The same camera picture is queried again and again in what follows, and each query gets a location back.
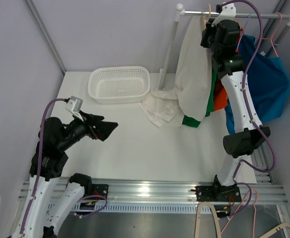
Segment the white t shirt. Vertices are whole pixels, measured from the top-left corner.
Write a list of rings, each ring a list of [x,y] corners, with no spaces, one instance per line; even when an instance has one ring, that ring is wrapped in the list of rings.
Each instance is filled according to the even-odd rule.
[[[190,74],[195,74],[200,65],[205,64],[205,60],[211,59],[210,51],[200,45],[200,17],[192,17],[187,27],[179,53],[173,89],[150,92],[139,104],[147,119],[157,127],[183,126],[183,109],[186,105],[184,91],[191,82]]]

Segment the orange t shirt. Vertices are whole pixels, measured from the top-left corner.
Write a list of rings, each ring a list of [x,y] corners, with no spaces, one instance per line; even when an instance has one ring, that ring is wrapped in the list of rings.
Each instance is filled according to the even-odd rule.
[[[215,88],[213,92],[213,102],[214,102],[214,111],[221,110],[228,105],[227,92],[222,85],[221,81],[218,80],[215,83]]]

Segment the green t shirt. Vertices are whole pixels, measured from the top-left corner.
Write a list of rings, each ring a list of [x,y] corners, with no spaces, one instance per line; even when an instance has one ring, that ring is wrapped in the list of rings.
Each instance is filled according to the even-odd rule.
[[[185,108],[182,125],[198,128],[202,120],[215,110],[213,94],[217,82],[217,74],[212,69],[210,59],[195,74],[190,74],[191,82],[185,89]]]

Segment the beige plastic hanger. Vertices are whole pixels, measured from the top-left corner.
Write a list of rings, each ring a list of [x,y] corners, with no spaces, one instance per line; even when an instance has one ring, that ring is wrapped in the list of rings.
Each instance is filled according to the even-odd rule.
[[[211,10],[212,10],[212,7],[210,4],[208,4],[208,10],[206,11],[207,15],[200,17],[201,32],[203,32],[206,29],[206,23],[211,18]]]

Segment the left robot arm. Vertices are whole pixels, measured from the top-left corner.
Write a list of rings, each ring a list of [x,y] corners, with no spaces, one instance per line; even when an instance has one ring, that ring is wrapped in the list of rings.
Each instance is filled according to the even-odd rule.
[[[68,180],[67,187],[57,204],[51,209],[48,205],[53,191],[68,160],[66,150],[85,136],[105,141],[118,127],[118,123],[105,121],[103,116],[80,112],[82,119],[73,118],[64,124],[57,117],[44,120],[40,141],[30,167],[29,190],[19,223],[12,234],[13,238],[55,238],[80,199],[100,195],[92,184],[90,176],[75,173]]]

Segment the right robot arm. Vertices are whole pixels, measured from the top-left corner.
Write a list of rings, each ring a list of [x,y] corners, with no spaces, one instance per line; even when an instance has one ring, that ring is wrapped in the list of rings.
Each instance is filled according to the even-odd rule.
[[[238,171],[243,165],[256,169],[251,155],[271,133],[262,125],[248,90],[244,60],[237,52],[239,36],[239,24],[229,19],[209,19],[202,33],[201,46],[211,51],[212,69],[227,93],[235,133],[223,137],[227,155],[212,185],[196,186],[199,202],[228,202],[230,197],[240,202]]]

